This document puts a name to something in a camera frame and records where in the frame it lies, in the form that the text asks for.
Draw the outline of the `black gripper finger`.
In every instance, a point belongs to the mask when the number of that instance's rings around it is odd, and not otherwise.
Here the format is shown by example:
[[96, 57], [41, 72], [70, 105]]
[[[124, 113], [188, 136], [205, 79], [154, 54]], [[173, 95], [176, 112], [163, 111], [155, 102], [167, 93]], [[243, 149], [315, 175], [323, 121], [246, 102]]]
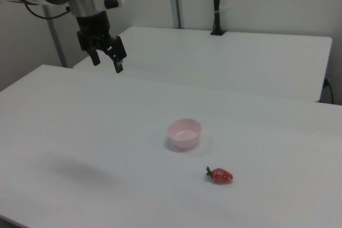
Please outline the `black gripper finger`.
[[90, 49], [89, 56], [94, 66], [97, 66], [100, 64], [100, 58], [96, 49]]
[[125, 47], [120, 36], [112, 37], [109, 43], [110, 48], [106, 51], [106, 54], [113, 61], [115, 72], [120, 73], [123, 71], [123, 60], [127, 56]]

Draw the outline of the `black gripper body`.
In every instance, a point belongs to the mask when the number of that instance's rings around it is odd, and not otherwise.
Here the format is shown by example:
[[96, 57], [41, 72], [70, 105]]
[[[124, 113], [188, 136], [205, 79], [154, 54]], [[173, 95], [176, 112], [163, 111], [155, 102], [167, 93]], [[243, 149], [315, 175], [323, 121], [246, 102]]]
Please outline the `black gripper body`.
[[80, 47], [88, 55], [101, 50], [116, 55], [114, 39], [110, 35], [110, 23], [106, 11], [90, 17], [76, 17], [80, 30], [77, 32]]

